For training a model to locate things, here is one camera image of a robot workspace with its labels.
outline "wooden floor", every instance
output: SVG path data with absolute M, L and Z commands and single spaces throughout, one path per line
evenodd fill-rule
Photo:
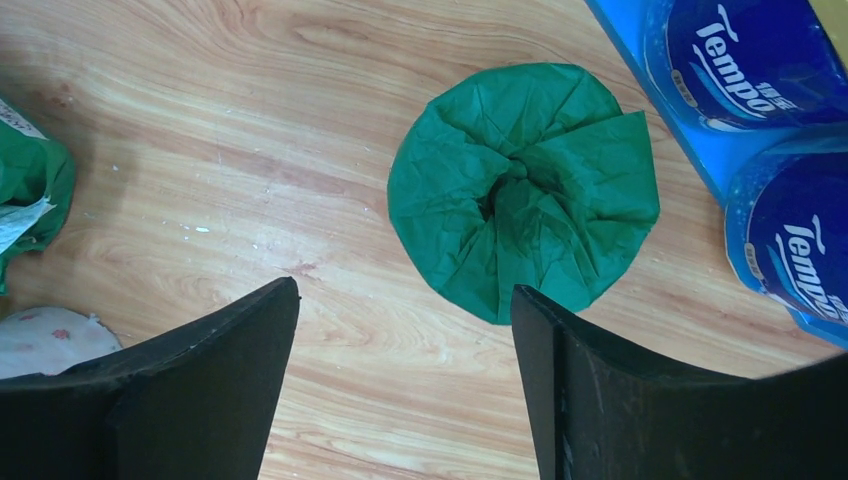
M 133 344 L 293 276 L 262 478 L 538 478 L 510 330 L 425 286 L 385 198 L 430 99 L 533 61 L 587 67 L 651 123 L 662 219 L 585 318 L 748 376 L 835 352 L 734 280 L 722 212 L 582 0 L 3 0 L 0 94 L 79 164 L 5 308 L 96 312 Z

